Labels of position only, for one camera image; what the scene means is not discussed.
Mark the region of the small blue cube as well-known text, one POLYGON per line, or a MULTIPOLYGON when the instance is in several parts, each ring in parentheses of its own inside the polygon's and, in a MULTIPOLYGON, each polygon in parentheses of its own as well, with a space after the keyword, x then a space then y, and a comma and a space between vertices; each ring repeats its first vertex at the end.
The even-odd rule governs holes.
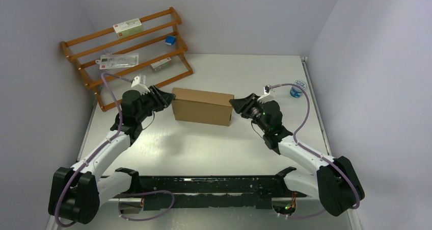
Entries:
POLYGON ((167 36, 166 37, 166 39, 165 39, 165 44, 166 45, 170 45, 170 46, 172 46, 172 45, 174 45, 175 44, 175 42, 176 42, 176 37, 175 36, 167 36))

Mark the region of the blue white lidded jar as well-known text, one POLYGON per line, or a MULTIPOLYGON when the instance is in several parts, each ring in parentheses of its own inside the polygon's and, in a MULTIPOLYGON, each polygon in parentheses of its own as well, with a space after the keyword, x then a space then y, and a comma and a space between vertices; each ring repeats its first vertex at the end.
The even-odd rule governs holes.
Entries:
POLYGON ((294 98, 300 98, 303 95, 303 90, 307 89, 307 84, 303 80, 296 80, 291 86, 290 95, 294 98))

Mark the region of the brown cardboard box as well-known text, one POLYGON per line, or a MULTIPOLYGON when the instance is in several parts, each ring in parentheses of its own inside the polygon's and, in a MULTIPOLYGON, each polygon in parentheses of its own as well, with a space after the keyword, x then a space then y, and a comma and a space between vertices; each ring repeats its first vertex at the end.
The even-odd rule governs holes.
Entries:
POLYGON ((229 103, 233 94, 173 88, 172 101, 177 121, 230 126, 233 107, 229 103))

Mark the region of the small white grey box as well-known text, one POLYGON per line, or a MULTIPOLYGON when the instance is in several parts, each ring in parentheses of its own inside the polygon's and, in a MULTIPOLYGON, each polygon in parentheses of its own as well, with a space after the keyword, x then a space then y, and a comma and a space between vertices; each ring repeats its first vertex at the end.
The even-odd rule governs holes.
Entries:
POLYGON ((162 60, 150 64, 152 70, 155 72, 159 72, 171 65, 172 65, 172 58, 170 57, 164 58, 162 60))

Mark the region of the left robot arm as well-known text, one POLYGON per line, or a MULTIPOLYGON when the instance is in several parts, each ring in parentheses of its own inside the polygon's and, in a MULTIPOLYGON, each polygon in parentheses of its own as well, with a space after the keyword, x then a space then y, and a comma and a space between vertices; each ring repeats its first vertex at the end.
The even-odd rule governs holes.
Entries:
POLYGON ((175 97, 155 86, 123 93, 121 102, 116 103, 115 122, 105 139, 84 159, 69 168, 60 167, 53 174, 48 213, 59 226, 87 224, 111 198, 119 194, 135 197, 143 191, 135 170, 118 168, 108 177, 102 175, 136 142, 143 131, 142 122, 169 107, 175 97))

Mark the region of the white green product box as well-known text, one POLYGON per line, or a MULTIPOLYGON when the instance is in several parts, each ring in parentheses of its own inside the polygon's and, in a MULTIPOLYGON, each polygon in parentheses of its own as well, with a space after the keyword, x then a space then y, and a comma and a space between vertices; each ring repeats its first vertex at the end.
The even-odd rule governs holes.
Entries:
POLYGON ((113 25, 113 29, 118 39, 122 39, 137 33, 142 32, 143 26, 138 18, 131 19, 125 22, 117 23, 113 25))

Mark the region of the wooden tiered rack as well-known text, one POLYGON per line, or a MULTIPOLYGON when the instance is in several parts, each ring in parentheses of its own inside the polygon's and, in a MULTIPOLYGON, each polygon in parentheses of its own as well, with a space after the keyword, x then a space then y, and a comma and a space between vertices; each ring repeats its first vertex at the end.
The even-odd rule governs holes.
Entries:
POLYGON ((60 43, 66 59, 81 75, 84 86, 91 90, 103 112, 115 107, 108 90, 104 87, 101 74, 108 72, 126 78, 144 74, 147 85, 163 87, 194 73, 185 57, 187 44, 179 32, 182 19, 178 12, 169 9, 140 18, 143 31, 118 39, 113 27, 60 43), (174 45, 166 45, 167 36, 175 36, 174 45), (101 55, 139 54, 139 64, 130 68, 99 69, 95 63, 101 55), (164 58, 172 58, 172 65, 155 72, 150 64, 164 58))

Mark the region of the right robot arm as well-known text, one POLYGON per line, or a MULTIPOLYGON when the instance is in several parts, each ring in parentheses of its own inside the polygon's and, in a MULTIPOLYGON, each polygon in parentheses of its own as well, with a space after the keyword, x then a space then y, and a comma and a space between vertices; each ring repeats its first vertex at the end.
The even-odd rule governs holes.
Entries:
POLYGON ((333 216, 359 207, 365 193, 351 161, 325 155, 303 144, 296 133, 282 123, 280 105, 269 95, 254 93, 229 101, 235 113, 250 119, 263 132, 262 139, 268 149, 292 159, 307 173, 298 170, 287 173, 275 182, 275 191, 288 196, 292 191, 318 199, 323 208, 333 216))

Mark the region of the clear blister pack card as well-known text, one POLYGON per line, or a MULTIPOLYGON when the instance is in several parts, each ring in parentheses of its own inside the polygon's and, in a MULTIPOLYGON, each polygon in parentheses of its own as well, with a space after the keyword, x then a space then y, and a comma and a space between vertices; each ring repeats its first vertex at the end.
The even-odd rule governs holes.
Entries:
POLYGON ((130 68, 139 64, 139 54, 101 55, 95 60, 99 69, 130 68))

